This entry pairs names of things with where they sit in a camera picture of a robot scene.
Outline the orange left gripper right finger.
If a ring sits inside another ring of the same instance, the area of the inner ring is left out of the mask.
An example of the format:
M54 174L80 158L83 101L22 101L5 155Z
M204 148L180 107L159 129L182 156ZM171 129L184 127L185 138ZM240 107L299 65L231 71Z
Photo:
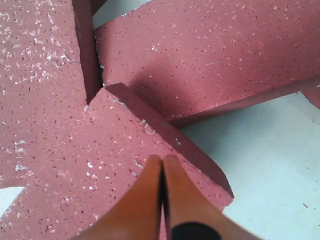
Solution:
M177 156L163 159L164 215L170 240L251 240L253 235L223 215L195 186Z

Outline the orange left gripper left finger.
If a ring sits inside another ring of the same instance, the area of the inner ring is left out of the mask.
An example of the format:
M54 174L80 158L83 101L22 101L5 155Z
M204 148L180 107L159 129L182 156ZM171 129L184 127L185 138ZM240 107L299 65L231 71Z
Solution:
M162 160L150 155L123 197L76 240L157 240L162 212Z

